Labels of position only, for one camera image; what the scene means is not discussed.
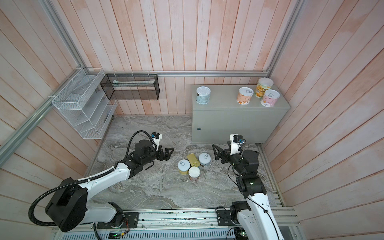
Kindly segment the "pink label can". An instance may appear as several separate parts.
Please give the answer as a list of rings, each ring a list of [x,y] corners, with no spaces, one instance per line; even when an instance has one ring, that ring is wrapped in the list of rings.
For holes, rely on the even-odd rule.
[[[262,97],[261,104],[264,107],[272,108],[275,106],[280,96],[281,95],[278,91],[272,89],[266,90]]]

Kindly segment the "orange yellow label can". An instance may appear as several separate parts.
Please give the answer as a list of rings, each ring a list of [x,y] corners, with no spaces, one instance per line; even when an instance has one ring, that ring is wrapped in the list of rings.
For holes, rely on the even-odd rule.
[[[272,79],[269,78],[260,78],[255,89],[255,96],[257,98],[262,98],[265,91],[269,90],[274,85]]]

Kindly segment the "brown label can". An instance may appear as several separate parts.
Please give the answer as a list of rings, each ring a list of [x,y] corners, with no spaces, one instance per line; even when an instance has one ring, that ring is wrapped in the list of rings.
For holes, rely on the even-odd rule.
[[[254,91],[248,87],[241,87],[237,96],[237,102],[240,105],[248,105],[254,95]]]

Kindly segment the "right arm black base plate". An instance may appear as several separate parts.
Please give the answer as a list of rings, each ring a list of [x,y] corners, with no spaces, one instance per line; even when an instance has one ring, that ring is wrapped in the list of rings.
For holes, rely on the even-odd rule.
[[[217,209],[215,210],[215,212],[217,214],[217,223],[219,226],[239,226],[240,225],[233,220],[232,213],[230,210]]]

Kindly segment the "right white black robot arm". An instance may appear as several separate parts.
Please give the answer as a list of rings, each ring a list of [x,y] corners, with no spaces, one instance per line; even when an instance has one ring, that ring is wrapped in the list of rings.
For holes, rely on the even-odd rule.
[[[244,201],[233,202],[230,211],[233,223],[245,230],[249,240],[283,240],[284,236],[272,213],[267,190],[258,176],[259,153],[243,150],[231,154],[230,149],[213,145],[216,160],[230,166],[238,173],[236,185]]]

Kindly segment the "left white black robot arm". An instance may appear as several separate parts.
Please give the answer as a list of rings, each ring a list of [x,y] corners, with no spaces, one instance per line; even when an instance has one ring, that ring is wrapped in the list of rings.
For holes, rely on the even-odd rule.
[[[68,232],[80,224],[107,223],[113,228],[121,227],[125,214],[114,202],[90,204],[89,200],[98,193],[134,177],[154,160],[168,161],[174,148],[162,146],[149,140],[135,144],[133,152],[127,154],[110,169],[82,180],[72,178],[62,181],[46,206],[46,214],[62,232]]]

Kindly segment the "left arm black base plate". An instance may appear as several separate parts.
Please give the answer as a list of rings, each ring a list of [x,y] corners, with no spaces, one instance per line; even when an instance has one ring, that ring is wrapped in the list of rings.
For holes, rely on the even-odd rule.
[[[135,229],[139,216],[139,212],[124,212],[123,217],[113,218],[109,223],[97,223],[97,229]]]

